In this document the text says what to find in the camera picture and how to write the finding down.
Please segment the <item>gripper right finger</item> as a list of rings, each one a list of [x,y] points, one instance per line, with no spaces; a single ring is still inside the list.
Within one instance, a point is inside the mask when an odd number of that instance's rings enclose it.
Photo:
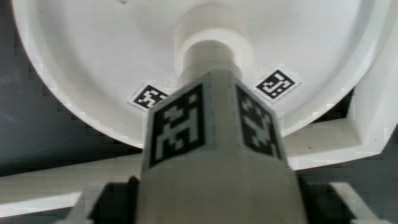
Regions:
[[[310,224],[381,224],[359,193],[347,182],[299,178]]]

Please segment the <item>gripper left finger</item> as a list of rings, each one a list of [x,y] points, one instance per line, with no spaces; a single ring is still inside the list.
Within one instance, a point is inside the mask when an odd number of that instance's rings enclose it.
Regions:
[[[59,224],[137,224],[139,179],[91,186]]]

